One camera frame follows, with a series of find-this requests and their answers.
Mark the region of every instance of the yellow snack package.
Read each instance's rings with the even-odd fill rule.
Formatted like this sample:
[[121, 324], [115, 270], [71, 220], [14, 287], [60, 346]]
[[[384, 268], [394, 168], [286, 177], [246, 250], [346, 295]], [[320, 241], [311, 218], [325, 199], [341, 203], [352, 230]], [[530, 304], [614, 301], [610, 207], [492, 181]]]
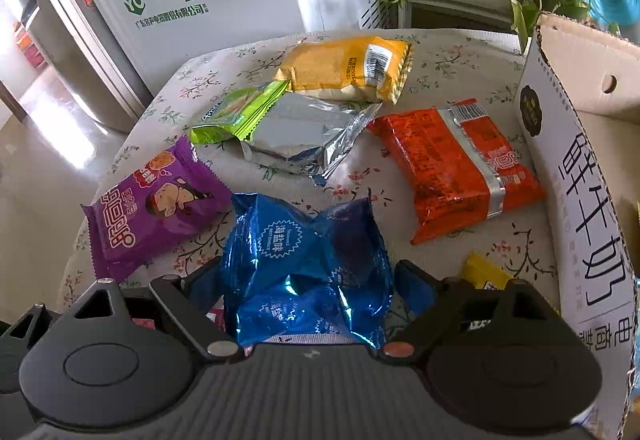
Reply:
[[475, 288], [487, 290], [503, 290], [509, 280], [513, 279], [499, 266], [495, 266], [478, 253], [473, 253], [466, 258], [460, 277]]
[[324, 100], [398, 101], [411, 71], [411, 43], [380, 37], [302, 42], [283, 60], [274, 80]]

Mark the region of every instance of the table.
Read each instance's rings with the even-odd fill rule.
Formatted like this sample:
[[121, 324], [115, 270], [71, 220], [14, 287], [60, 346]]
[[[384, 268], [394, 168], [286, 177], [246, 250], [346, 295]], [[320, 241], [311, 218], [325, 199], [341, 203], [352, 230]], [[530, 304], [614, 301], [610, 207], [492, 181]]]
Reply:
[[[368, 30], [366, 33], [404, 39], [413, 42], [415, 47], [414, 69], [398, 104], [385, 104], [380, 115], [443, 107], [475, 97], [509, 139], [518, 158], [532, 167], [511, 105], [524, 67], [516, 36], [449, 29]], [[293, 35], [192, 58], [175, 72], [141, 116], [93, 201], [173, 144], [229, 90], [268, 82], [287, 51], [299, 41], [357, 34], [339, 31]], [[260, 192], [283, 198], [311, 215], [333, 204], [367, 196], [370, 189], [376, 221], [392, 264], [408, 259], [441, 279], [456, 275], [468, 254], [477, 251], [515, 277], [532, 282], [559, 308], [552, 238], [541, 202], [412, 246], [409, 239], [418, 222], [411, 188], [382, 141], [369, 131], [358, 137], [326, 187], [316, 187], [306, 177], [245, 162], [237, 141], [199, 146], [198, 153], [232, 191]], [[192, 272], [222, 254], [234, 221], [230, 210], [220, 214], [205, 232], [143, 264], [122, 286], [139, 287], [166, 273]], [[94, 280], [85, 221], [66, 265], [58, 310], [63, 311], [74, 302]]]

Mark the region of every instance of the orange snack package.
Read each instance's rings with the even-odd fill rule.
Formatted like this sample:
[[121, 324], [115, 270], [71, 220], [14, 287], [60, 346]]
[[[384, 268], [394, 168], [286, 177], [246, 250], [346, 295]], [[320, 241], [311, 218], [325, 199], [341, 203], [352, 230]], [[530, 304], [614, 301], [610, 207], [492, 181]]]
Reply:
[[369, 124], [415, 190], [416, 245], [540, 200], [544, 192], [475, 99]]

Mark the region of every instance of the tiled floor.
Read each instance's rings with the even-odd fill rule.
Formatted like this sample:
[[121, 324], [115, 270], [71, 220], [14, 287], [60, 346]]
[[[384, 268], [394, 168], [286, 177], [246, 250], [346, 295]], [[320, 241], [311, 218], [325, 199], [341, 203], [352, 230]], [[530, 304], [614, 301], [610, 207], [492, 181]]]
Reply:
[[30, 114], [0, 130], [0, 320], [53, 305], [101, 175], [125, 135], [98, 127], [53, 69], [20, 103]]

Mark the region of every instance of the cardboard box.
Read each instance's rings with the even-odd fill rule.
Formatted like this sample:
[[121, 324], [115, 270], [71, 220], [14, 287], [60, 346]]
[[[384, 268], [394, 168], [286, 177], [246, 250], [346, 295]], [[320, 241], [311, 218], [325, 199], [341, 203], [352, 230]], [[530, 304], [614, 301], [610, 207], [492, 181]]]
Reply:
[[584, 425], [615, 439], [638, 326], [640, 48], [543, 15], [514, 108], [547, 191], [562, 317], [602, 367], [603, 387]]

